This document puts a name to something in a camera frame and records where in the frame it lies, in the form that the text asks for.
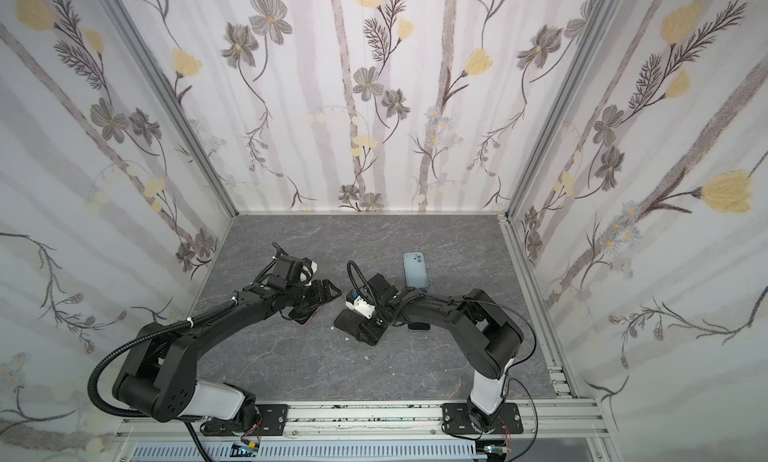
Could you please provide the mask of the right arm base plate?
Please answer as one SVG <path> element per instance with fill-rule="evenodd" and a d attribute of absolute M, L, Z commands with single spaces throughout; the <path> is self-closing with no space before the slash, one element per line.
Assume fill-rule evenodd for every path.
<path fill-rule="evenodd" d="M 514 403 L 504 403 L 490 415 L 468 402 L 444 403 L 441 411 L 443 428 L 449 435 L 519 435 L 524 432 L 518 406 Z"/>

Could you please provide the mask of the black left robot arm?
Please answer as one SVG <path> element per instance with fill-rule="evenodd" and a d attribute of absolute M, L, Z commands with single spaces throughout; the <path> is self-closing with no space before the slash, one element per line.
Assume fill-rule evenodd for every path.
<path fill-rule="evenodd" d="M 158 422 L 249 418 L 252 395 L 200 379 L 198 362 L 216 345 L 283 310 L 290 321 L 305 324 L 341 295 L 330 280 L 315 279 L 316 270 L 312 260 L 280 252 L 227 302 L 185 321 L 146 326 L 127 349 L 112 396 Z"/>

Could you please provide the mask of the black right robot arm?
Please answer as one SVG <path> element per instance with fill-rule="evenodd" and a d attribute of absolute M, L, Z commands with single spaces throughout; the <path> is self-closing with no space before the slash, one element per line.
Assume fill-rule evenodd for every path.
<path fill-rule="evenodd" d="M 346 308 L 334 321 L 336 328 L 370 346 L 387 329 L 414 324 L 439 327 L 453 337 L 474 369 L 468 418 L 475 431 L 489 431 L 506 402 L 508 372 L 524 342 L 523 330 L 480 289 L 435 295 L 410 286 L 397 288 L 380 274 L 365 289 L 347 294 Z"/>

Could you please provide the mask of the light blue phone case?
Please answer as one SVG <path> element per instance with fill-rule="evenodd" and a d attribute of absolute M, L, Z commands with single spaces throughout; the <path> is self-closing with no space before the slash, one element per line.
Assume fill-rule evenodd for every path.
<path fill-rule="evenodd" d="M 426 260 L 422 252 L 406 252 L 403 256 L 403 268 L 407 286 L 416 289 L 429 287 Z"/>

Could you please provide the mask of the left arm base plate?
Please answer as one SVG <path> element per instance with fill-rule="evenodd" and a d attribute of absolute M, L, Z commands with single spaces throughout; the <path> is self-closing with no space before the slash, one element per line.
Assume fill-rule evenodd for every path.
<path fill-rule="evenodd" d="M 288 404 L 258 404 L 259 420 L 255 434 L 260 437 L 282 436 L 287 422 L 288 410 Z"/>

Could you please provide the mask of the black phone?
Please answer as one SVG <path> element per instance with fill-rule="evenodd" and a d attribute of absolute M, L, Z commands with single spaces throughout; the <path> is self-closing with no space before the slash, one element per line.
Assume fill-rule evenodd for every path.
<path fill-rule="evenodd" d="M 363 341 L 359 335 L 359 329 L 364 321 L 367 321 L 367 318 L 363 315 L 350 309 L 343 309 L 335 318 L 334 326 L 355 340 Z"/>

